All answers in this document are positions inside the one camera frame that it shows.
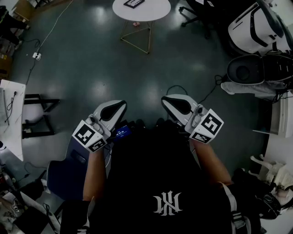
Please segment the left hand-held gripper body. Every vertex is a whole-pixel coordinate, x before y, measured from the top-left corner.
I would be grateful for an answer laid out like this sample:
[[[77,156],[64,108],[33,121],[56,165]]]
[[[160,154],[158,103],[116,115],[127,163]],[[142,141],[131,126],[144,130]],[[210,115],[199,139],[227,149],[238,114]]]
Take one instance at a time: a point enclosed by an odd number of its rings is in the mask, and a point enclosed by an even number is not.
[[[90,114],[86,120],[81,120],[73,132],[73,138],[89,152],[96,152],[110,144],[111,130],[114,128],[114,115],[108,113]]]

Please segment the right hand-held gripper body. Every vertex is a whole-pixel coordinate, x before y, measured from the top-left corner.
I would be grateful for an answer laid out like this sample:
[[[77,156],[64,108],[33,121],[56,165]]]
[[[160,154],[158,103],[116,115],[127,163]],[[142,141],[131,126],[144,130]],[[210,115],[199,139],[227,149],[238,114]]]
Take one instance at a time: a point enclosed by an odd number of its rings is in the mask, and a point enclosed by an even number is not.
[[[208,144],[217,136],[223,124],[224,121],[212,109],[207,110],[199,104],[184,130],[190,134],[190,139]]]

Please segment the black picture frame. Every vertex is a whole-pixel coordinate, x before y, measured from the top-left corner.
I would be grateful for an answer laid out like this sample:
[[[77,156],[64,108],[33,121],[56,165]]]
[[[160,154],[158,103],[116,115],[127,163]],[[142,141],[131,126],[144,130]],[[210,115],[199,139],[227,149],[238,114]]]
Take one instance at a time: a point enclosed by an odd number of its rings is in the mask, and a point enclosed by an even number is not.
[[[136,7],[138,7],[140,4],[144,2],[145,0],[127,0],[123,5],[131,9],[135,9]]]

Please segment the person's left forearm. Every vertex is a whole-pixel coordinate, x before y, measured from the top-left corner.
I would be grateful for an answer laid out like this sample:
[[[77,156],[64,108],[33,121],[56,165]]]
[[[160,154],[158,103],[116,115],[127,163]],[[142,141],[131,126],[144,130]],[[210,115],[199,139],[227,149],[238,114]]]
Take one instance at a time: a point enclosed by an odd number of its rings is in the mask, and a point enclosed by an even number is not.
[[[90,153],[83,187],[83,200],[101,199],[104,195],[106,178],[103,150]]]

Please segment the person's right forearm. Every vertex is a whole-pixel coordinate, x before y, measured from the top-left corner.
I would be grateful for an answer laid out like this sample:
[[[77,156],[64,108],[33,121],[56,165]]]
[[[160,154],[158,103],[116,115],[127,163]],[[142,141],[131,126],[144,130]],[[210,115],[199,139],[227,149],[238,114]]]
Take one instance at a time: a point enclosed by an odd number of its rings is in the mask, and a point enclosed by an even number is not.
[[[194,145],[201,170],[204,172],[208,181],[212,184],[221,182],[225,185],[231,185],[231,176],[225,165],[215,154],[211,145],[196,140],[192,140],[191,142]]]

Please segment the round white table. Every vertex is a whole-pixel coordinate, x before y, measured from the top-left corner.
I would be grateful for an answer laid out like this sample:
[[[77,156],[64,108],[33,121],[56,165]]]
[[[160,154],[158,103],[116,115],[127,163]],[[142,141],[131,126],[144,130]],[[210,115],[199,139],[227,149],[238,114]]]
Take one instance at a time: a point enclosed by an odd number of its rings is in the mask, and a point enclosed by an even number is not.
[[[124,19],[125,21],[119,39],[139,49],[143,53],[149,54],[150,47],[151,47],[151,36],[152,36],[153,25],[157,20],[164,18],[170,12],[171,4],[169,0],[145,0],[144,3],[140,4],[135,9],[131,9],[123,5],[126,1],[127,0],[114,0],[112,5],[113,12],[118,17]],[[125,33],[128,24],[131,22],[132,23],[134,22],[146,23],[146,27],[130,32],[130,33]],[[144,50],[141,47],[126,40],[127,36],[130,36],[145,30],[148,31],[147,50]]]

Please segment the small blue screen device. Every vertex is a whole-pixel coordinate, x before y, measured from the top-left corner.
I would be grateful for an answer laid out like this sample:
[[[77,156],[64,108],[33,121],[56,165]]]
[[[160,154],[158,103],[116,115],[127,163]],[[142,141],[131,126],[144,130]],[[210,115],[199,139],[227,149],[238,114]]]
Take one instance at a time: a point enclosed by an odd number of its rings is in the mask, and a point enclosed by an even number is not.
[[[115,132],[114,142],[120,141],[121,139],[127,137],[131,133],[131,129],[127,125],[118,128]]]

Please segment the dark blue chair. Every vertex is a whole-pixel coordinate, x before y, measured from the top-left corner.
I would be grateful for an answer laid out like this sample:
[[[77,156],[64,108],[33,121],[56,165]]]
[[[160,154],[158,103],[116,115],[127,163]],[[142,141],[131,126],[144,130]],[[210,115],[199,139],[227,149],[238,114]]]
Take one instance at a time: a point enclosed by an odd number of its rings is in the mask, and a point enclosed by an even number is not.
[[[65,159],[53,160],[48,165],[48,188],[65,201],[83,200],[83,187],[90,153],[71,138]]]

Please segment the grey cloth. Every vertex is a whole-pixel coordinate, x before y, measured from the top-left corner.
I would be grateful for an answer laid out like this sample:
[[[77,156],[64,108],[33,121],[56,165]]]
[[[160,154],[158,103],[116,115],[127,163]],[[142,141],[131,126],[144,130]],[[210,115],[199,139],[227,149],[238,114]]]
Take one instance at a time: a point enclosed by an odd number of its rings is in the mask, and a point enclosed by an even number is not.
[[[234,82],[223,82],[220,87],[229,95],[253,94],[256,98],[272,101],[276,95],[287,93],[284,85],[264,82],[258,85],[240,85]]]

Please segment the person's black shirt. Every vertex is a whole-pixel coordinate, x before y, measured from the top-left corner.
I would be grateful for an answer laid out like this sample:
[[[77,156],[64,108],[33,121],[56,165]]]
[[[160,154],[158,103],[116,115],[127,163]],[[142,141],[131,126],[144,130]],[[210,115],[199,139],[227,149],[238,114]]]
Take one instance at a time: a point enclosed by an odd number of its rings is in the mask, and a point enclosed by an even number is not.
[[[248,192],[212,184],[171,121],[116,142],[90,234],[259,234]]]

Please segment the black open case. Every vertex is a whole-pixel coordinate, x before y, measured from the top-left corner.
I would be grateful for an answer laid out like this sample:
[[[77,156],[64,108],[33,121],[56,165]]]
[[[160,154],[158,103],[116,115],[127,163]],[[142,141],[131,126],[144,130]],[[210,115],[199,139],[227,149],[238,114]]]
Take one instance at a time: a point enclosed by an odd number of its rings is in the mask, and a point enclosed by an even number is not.
[[[288,84],[293,81],[293,58],[282,54],[240,56],[228,64],[227,77],[239,85]]]

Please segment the black bag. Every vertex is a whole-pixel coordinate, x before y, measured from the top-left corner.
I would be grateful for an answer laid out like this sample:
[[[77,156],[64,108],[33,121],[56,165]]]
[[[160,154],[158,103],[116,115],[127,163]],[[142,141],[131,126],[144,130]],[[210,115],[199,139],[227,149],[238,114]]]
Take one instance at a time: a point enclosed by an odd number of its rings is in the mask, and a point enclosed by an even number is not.
[[[234,171],[233,182],[244,188],[252,198],[252,204],[260,218],[276,219],[281,210],[280,202],[271,193],[272,186],[260,181],[244,169],[238,168]]]

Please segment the white cabinet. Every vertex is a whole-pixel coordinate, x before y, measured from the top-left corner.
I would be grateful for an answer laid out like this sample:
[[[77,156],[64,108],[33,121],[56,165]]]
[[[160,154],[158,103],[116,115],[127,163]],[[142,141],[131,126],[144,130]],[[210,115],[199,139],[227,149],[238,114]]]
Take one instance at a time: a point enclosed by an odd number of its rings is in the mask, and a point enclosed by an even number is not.
[[[293,93],[288,91],[277,102],[267,104],[253,131],[283,138],[293,136]]]

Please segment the white animal figure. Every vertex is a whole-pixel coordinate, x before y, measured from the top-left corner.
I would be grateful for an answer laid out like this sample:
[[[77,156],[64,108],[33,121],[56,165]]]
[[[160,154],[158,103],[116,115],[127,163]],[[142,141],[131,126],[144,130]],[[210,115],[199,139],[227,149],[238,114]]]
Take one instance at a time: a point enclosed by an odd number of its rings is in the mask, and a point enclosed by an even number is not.
[[[254,156],[251,156],[250,159],[261,165],[260,173],[257,175],[249,171],[249,174],[256,176],[261,181],[275,183],[277,186],[285,185],[286,183],[290,183],[292,181],[292,175],[287,170],[285,164],[272,160],[266,160],[263,154],[260,154],[259,157],[260,160]]]

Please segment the black office chair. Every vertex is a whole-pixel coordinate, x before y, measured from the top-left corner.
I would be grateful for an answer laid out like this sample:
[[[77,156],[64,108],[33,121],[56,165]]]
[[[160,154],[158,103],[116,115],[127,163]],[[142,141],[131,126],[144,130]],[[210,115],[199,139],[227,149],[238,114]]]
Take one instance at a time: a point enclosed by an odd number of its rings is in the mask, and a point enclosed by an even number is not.
[[[183,14],[183,11],[187,11],[195,17],[181,23],[181,26],[186,27],[193,22],[200,21],[203,24],[204,37],[209,39],[211,36],[209,25],[217,24],[221,12],[219,3],[217,0],[186,0],[186,2],[190,8],[181,6],[178,9],[179,13]]]

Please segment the white and black machine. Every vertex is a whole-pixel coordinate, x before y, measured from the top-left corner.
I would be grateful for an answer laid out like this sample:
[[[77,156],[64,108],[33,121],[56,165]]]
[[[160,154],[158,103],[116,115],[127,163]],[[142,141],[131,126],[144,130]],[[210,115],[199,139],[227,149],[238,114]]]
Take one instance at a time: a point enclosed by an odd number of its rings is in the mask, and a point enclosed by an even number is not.
[[[228,26],[231,43],[240,54],[293,53],[293,35],[264,0],[255,0]]]

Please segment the cardboard box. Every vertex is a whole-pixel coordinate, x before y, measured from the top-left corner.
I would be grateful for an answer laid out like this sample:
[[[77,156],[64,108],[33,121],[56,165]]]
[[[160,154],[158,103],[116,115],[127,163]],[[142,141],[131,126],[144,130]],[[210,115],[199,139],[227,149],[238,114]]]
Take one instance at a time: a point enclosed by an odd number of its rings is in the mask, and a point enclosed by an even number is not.
[[[12,16],[23,21],[30,21],[36,9],[28,0],[17,0],[12,8]]]

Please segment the white desk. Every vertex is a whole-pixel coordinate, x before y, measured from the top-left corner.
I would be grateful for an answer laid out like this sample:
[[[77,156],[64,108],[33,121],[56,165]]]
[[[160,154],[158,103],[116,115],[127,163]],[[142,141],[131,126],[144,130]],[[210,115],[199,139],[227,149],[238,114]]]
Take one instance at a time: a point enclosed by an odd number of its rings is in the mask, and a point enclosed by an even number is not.
[[[8,80],[0,81],[0,142],[19,160],[23,161],[22,140],[26,138],[55,135],[49,123],[48,115],[43,115],[36,122],[22,120],[25,105],[40,104],[43,112],[50,112],[59,99],[44,99],[40,94],[26,94],[26,85]],[[44,121],[47,131],[31,132],[26,130]]]

